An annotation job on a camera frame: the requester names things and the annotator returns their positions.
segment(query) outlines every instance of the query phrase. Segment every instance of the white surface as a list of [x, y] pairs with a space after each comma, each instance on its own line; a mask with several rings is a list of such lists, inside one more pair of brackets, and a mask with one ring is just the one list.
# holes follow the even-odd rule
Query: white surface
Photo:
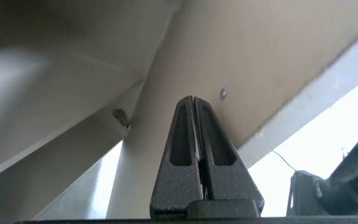
[[122, 141], [57, 197], [35, 220], [106, 218]]
[[45, 1], [145, 78], [178, 0]]
[[[357, 141], [358, 86], [275, 151], [296, 170], [306, 170], [327, 179], [342, 161], [342, 152], [349, 152]], [[249, 172], [265, 199], [262, 216], [285, 216], [293, 171], [271, 152]]]
[[357, 39], [358, 1], [184, 1], [123, 142], [108, 217], [149, 217], [178, 100], [195, 95], [210, 102], [241, 146]]
[[0, 50], [0, 172], [141, 79], [66, 49], [55, 48], [53, 54], [19, 47]]
[[247, 167], [358, 85], [358, 41], [239, 148]]

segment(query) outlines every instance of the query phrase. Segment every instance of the black device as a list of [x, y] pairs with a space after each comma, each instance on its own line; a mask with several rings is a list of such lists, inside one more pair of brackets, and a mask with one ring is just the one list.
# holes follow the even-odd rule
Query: black device
[[287, 217], [260, 218], [263, 206], [211, 105], [187, 96], [173, 115], [150, 200], [150, 220], [17, 223], [358, 223], [358, 216], [343, 216], [358, 215], [358, 143], [327, 180], [306, 171], [294, 173]]

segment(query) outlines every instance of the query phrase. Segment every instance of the metal screw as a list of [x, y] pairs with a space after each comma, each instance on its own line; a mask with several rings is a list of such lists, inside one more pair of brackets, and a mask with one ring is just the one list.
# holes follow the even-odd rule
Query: metal screw
[[221, 99], [224, 100], [227, 96], [227, 89], [226, 88], [223, 88], [221, 90]]

